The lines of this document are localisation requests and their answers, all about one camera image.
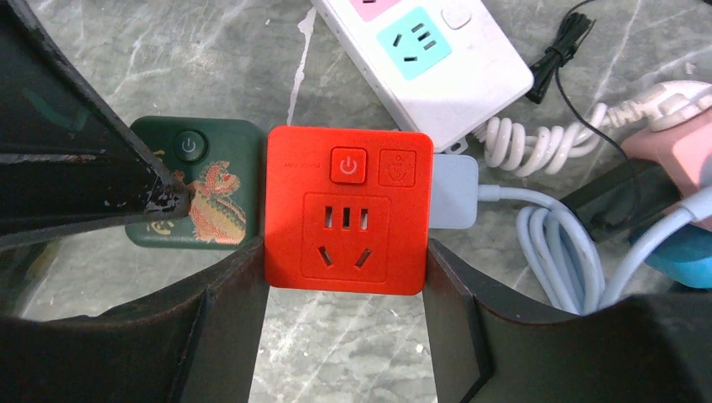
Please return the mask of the dark green cube socket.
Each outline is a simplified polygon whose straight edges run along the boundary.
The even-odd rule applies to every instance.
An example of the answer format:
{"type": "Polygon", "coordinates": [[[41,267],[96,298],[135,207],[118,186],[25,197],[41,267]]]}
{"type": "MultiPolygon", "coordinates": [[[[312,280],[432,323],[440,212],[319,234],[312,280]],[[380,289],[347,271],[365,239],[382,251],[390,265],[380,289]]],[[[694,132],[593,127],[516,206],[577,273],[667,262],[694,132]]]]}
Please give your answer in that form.
{"type": "Polygon", "coordinates": [[[146,248],[236,249],[262,230],[267,133],[240,119],[146,116],[130,128],[191,194],[186,217],[126,226],[146,248]]]}

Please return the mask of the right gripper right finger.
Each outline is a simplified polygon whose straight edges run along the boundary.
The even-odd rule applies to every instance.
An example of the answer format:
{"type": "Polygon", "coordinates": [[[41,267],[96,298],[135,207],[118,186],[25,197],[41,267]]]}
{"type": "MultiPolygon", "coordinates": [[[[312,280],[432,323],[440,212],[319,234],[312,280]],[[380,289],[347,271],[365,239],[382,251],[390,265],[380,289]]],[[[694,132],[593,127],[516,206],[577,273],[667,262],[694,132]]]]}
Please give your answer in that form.
{"type": "Polygon", "coordinates": [[[422,292],[441,402],[708,402],[711,295],[633,295],[578,317],[437,240],[422,292]]]}

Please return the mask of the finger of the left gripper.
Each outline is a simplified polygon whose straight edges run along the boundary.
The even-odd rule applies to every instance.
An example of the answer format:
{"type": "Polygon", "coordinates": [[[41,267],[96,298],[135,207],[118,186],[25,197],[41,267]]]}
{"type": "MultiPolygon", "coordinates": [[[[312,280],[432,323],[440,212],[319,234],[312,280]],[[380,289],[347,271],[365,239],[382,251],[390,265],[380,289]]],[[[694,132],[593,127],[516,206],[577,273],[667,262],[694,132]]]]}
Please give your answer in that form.
{"type": "Polygon", "coordinates": [[[1,4],[1,245],[184,217],[190,197],[66,59],[1,4]]]}

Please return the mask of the red cube socket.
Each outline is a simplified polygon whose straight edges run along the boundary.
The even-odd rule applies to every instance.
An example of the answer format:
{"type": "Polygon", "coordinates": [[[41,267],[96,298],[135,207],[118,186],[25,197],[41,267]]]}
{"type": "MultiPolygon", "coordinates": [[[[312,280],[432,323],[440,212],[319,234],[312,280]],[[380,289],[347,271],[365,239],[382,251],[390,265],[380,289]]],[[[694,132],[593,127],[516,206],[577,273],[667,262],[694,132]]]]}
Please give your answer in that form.
{"type": "Polygon", "coordinates": [[[419,293],[433,157],[424,133],[273,129],[266,151],[267,282],[298,290],[419,293]]]}

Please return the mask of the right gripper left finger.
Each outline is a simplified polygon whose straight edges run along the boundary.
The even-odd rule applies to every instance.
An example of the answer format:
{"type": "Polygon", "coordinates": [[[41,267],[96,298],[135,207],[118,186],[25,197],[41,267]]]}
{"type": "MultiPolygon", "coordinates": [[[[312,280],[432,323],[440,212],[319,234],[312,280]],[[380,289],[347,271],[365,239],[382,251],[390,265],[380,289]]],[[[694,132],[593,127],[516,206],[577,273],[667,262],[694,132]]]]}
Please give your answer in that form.
{"type": "Polygon", "coordinates": [[[264,241],[96,317],[1,320],[4,402],[245,402],[269,285],[264,241]]]}

